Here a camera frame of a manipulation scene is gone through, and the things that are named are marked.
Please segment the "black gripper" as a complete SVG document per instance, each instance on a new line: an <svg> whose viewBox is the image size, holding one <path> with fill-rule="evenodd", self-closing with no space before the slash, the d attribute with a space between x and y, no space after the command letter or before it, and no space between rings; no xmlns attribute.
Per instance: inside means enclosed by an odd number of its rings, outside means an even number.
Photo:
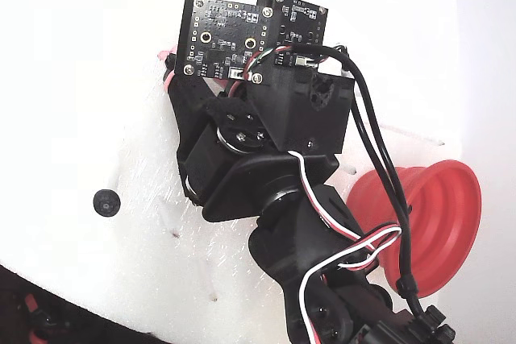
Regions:
<svg viewBox="0 0 516 344"><path fill-rule="evenodd" d="M161 51L163 85L179 131L185 195L209 222L260 215L278 197L322 184L338 169L354 81L275 68L268 84L185 75Z"/></svg>

